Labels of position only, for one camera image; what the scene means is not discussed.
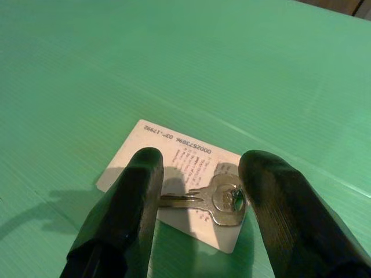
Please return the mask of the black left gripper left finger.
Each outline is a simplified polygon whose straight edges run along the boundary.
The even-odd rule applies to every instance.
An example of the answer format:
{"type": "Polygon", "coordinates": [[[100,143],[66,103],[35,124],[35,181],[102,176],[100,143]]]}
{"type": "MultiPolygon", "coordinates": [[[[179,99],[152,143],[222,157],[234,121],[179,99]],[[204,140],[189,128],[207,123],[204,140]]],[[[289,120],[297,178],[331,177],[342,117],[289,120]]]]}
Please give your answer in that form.
{"type": "Polygon", "coordinates": [[[161,152],[137,151],[91,209],[61,277],[146,277],[163,184],[161,152]]]}

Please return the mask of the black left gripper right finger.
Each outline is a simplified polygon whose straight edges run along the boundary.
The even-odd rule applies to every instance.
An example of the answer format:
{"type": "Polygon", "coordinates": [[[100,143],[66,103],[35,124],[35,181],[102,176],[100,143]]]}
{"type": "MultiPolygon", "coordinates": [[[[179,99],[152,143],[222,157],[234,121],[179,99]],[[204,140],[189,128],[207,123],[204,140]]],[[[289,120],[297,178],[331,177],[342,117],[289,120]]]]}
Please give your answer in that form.
{"type": "Polygon", "coordinates": [[[370,256],[298,169],[250,150],[238,173],[275,277],[370,277],[370,256]]]}

